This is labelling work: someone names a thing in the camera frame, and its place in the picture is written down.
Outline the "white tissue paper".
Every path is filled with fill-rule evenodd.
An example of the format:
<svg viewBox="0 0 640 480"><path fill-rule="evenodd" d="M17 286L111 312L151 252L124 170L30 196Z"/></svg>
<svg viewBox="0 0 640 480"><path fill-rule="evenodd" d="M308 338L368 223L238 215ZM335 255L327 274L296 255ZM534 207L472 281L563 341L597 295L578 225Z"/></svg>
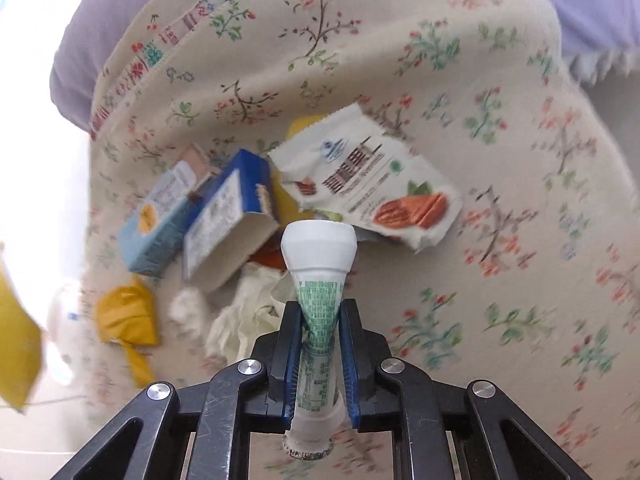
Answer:
<svg viewBox="0 0 640 480"><path fill-rule="evenodd" d="M286 271L250 262L242 267L228 306L215 309L194 286L186 286L168 307L180 335L204 346L206 356L233 362L247 358L258 337L278 330L285 304L294 298Z"/></svg>

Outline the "lavender purple blanket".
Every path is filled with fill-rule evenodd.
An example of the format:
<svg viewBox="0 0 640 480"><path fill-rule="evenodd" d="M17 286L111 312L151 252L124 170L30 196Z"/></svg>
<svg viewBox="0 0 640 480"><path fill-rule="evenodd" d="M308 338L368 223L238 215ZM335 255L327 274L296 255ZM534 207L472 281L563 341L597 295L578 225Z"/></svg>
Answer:
<svg viewBox="0 0 640 480"><path fill-rule="evenodd" d="M50 96L62 117L80 130L89 130L99 73L148 1L81 0L66 26L50 73Z"/></svg>

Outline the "green white toothpaste tube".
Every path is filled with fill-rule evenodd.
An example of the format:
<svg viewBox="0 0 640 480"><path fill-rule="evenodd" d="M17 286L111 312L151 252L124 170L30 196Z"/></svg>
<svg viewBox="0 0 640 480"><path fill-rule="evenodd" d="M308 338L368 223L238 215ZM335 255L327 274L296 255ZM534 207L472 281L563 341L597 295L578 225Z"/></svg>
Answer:
<svg viewBox="0 0 640 480"><path fill-rule="evenodd" d="M322 460L345 418L334 348L338 310L357 253L352 226L300 220L284 230L281 249L304 320L295 410L284 448L296 460Z"/></svg>

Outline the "light blue carton box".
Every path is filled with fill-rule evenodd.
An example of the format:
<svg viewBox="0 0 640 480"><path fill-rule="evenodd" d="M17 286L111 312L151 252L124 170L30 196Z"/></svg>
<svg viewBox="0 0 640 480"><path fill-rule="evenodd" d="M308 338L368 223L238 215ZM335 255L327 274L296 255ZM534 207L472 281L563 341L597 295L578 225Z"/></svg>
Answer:
<svg viewBox="0 0 640 480"><path fill-rule="evenodd" d="M217 174L209 157L190 144L157 180L118 234L127 270L157 278L182 247L201 188Z"/></svg>

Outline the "yellow snack bag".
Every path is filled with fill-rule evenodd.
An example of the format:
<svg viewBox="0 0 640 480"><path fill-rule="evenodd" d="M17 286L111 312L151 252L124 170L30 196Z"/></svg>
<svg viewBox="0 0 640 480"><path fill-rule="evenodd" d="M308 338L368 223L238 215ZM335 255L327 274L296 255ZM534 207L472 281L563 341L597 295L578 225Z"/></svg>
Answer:
<svg viewBox="0 0 640 480"><path fill-rule="evenodd" d="M129 284L111 289L98 300L94 322L100 341L122 347L138 388L155 382L149 359L139 350L160 345L155 296L139 275L132 274Z"/></svg>

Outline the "white nut snack wrapper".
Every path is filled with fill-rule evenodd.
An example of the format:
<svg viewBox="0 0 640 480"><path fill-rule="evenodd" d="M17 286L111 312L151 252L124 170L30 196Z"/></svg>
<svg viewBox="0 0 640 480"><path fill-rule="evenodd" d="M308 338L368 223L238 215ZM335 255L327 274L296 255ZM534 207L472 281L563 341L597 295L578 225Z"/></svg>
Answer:
<svg viewBox="0 0 640 480"><path fill-rule="evenodd" d="M462 209L454 185L354 103L270 153L310 183L299 205L420 252L437 245Z"/></svg>

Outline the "dark blue white carton box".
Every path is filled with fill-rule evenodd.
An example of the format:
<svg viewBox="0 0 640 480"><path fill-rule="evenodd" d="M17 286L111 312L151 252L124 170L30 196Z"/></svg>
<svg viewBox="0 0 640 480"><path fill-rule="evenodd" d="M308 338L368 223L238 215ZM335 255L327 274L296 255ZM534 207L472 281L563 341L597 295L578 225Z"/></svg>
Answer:
<svg viewBox="0 0 640 480"><path fill-rule="evenodd" d="M238 151L205 187L183 239L182 277L202 292L226 284L277 231L268 162Z"/></svg>

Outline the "yellow sponge block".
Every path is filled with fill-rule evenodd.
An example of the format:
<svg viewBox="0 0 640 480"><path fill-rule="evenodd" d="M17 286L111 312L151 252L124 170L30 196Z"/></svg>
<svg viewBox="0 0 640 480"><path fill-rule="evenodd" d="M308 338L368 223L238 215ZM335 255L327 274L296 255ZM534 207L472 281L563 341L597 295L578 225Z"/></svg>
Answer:
<svg viewBox="0 0 640 480"><path fill-rule="evenodd" d="M299 134L304 129L325 117L326 114L320 114L307 115L294 119L288 127L284 144L288 144L288 141L293 139L296 134ZM274 200L274 206L276 206L278 219L282 229L294 221L314 218L316 214L312 210L305 209L299 205L300 198L304 194L309 194L309 191L302 191L300 189L301 186L303 188L310 187L310 183L305 182L305 177L303 177L299 172L297 174L287 172L282 176L278 166L272 167L271 177L272 198Z"/></svg>

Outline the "floral beige bed cover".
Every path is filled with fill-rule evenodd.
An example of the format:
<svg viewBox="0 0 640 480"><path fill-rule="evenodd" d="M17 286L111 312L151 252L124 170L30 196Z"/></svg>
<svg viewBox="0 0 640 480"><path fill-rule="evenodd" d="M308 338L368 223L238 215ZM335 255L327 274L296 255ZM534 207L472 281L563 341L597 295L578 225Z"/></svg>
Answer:
<svg viewBox="0 0 640 480"><path fill-rule="evenodd" d="M639 194L560 61L547 0L143 0L91 103L81 361L103 424L137 391L96 306L117 234L190 144L268 155L358 104L460 192L435 247L358 250L348 296L395 356L485 377L596 479L639 474Z"/></svg>

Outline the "orange crumpled wrapper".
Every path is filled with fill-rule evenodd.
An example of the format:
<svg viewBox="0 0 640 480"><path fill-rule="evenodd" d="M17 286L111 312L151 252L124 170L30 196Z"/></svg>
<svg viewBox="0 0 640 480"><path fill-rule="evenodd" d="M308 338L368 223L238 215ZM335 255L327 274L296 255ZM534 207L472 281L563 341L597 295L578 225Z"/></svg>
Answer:
<svg viewBox="0 0 640 480"><path fill-rule="evenodd" d="M248 261L282 272L286 270L286 264L282 256L280 242L278 240L270 240L264 246L259 248L257 252L254 252Z"/></svg>

